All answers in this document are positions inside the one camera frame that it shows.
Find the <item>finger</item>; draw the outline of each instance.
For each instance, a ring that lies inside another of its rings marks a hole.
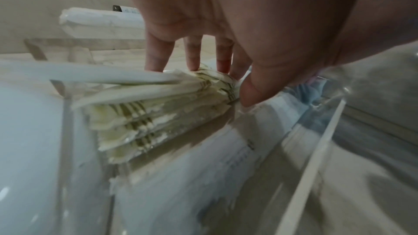
[[[216,37],[216,68],[219,72],[229,73],[234,42],[223,37]]]
[[[241,84],[241,104],[250,107],[273,97],[295,76],[295,71],[289,70],[288,67],[264,67],[253,64],[251,73]]]
[[[202,48],[202,35],[183,38],[186,51],[186,64],[190,71],[200,67],[200,49]]]
[[[253,62],[243,48],[239,44],[235,43],[233,48],[232,65],[229,74],[233,78],[239,80],[245,75],[252,63]]]
[[[162,72],[174,49],[174,41],[164,41],[146,33],[145,70]]]

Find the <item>skin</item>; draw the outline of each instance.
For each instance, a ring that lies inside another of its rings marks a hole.
[[[241,86],[244,106],[417,37],[414,0],[133,1],[147,28],[146,70],[162,71],[179,38],[197,70],[202,35],[213,35],[219,71],[240,79],[253,66]]]

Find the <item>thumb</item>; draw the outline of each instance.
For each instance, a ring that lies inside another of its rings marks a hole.
[[[267,100],[280,92],[296,76],[287,67],[265,67],[253,64],[251,73],[241,84],[239,97],[244,107]]]

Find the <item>hand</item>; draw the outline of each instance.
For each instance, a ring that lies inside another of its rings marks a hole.
[[[202,35],[216,37],[217,67],[241,78],[245,106],[292,81],[337,64],[332,43],[355,0],[133,0],[147,27],[145,68],[162,71],[184,38],[190,70],[199,67]]]

